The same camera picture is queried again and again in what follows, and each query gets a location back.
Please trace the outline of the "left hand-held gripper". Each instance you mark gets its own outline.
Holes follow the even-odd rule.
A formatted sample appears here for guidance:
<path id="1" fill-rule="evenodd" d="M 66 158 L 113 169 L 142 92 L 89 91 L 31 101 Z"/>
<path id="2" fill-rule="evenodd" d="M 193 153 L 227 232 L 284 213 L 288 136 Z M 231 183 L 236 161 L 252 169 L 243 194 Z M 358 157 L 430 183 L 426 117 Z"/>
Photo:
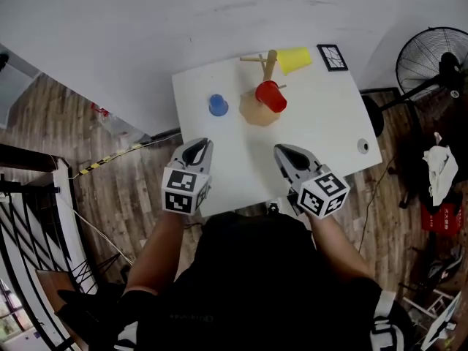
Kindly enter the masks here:
<path id="1" fill-rule="evenodd" d="M 162 179 L 162 208 L 165 211 L 193 216 L 211 189 L 209 170 L 214 143 L 196 138 L 177 147 Z"/>

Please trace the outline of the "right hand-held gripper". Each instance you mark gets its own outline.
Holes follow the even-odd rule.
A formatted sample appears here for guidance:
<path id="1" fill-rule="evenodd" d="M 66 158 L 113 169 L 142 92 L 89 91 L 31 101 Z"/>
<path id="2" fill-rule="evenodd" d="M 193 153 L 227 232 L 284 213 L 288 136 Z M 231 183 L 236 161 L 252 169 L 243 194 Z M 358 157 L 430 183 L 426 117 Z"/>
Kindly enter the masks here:
<path id="1" fill-rule="evenodd" d="M 324 219 L 343 206 L 350 186 L 327 165 L 321 165 L 312 152 L 290 144 L 276 144 L 273 156 L 291 184 L 287 199 L 296 215 L 306 213 Z"/>

